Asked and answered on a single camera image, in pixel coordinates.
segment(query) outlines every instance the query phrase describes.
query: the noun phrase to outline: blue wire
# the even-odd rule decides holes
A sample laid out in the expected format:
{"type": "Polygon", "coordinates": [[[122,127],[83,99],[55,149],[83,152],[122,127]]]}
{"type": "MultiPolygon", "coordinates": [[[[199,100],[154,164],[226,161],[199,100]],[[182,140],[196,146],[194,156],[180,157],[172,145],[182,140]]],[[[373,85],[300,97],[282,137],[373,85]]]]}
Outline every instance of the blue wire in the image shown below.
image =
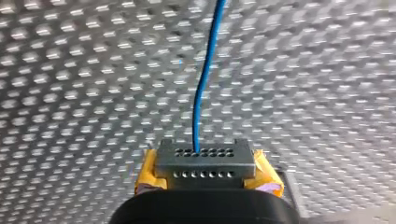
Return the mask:
{"type": "Polygon", "coordinates": [[[213,55],[215,53],[216,41],[218,38],[219,26],[221,22],[222,12],[224,10],[226,0],[218,0],[216,3],[215,12],[213,14],[213,21],[210,27],[209,39],[207,41],[206,56],[204,68],[202,70],[201,78],[198,83],[197,91],[194,97],[194,106],[192,110],[192,146],[194,151],[200,151],[199,146],[199,118],[201,116],[201,101],[202,93],[204,92],[206,82],[209,78],[210,64],[212,63],[213,55]]]}

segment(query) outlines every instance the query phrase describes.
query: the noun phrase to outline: cable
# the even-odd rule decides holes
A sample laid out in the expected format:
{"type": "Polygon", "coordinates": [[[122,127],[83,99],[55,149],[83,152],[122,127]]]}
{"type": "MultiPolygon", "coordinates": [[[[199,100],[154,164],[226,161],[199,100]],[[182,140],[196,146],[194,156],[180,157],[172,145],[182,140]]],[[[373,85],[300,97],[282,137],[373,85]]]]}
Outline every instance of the cable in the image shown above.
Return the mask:
{"type": "Polygon", "coordinates": [[[215,12],[213,14],[213,21],[210,27],[209,39],[207,41],[206,56],[204,68],[202,70],[201,78],[199,80],[197,91],[194,97],[194,106],[192,110],[192,146],[195,152],[200,151],[199,146],[199,118],[201,116],[201,101],[202,93],[204,92],[206,82],[209,78],[210,64],[212,63],[213,55],[215,53],[216,41],[218,38],[219,26],[221,22],[222,12],[224,10],[226,0],[218,0],[216,3],[215,12]]]}

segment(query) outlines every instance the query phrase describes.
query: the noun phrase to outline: plastic connector block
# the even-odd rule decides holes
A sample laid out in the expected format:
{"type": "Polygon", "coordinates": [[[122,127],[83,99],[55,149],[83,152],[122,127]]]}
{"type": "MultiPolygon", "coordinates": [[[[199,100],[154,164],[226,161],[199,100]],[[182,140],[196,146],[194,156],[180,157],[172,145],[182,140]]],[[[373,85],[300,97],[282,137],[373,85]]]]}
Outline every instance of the plastic connector block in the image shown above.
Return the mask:
{"type": "Polygon", "coordinates": [[[239,189],[243,180],[255,175],[253,153],[246,139],[234,144],[192,145],[161,141],[155,162],[155,175],[165,178],[169,189],[239,189]]]}

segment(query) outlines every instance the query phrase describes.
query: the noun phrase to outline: black rubber casing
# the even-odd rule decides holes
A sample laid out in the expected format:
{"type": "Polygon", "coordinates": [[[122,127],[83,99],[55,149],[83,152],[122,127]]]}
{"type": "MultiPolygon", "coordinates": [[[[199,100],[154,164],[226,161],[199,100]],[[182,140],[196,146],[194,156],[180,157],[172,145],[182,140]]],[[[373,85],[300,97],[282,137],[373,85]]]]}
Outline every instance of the black rubber casing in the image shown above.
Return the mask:
{"type": "Polygon", "coordinates": [[[125,202],[109,224],[297,224],[297,211],[250,189],[156,190],[125,202]]]}

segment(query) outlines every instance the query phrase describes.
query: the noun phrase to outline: perforated ceiling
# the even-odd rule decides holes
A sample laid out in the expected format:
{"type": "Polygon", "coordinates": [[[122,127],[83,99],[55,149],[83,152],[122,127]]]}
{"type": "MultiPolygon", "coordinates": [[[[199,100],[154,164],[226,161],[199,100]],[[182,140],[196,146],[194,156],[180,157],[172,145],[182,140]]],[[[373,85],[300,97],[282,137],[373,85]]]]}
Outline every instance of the perforated ceiling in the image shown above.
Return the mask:
{"type": "MultiPolygon", "coordinates": [[[[0,222],[102,223],[191,140],[214,1],[0,0],[0,222]]],[[[309,215],[396,203],[393,1],[229,0],[202,137],[289,166],[309,215]]]]}

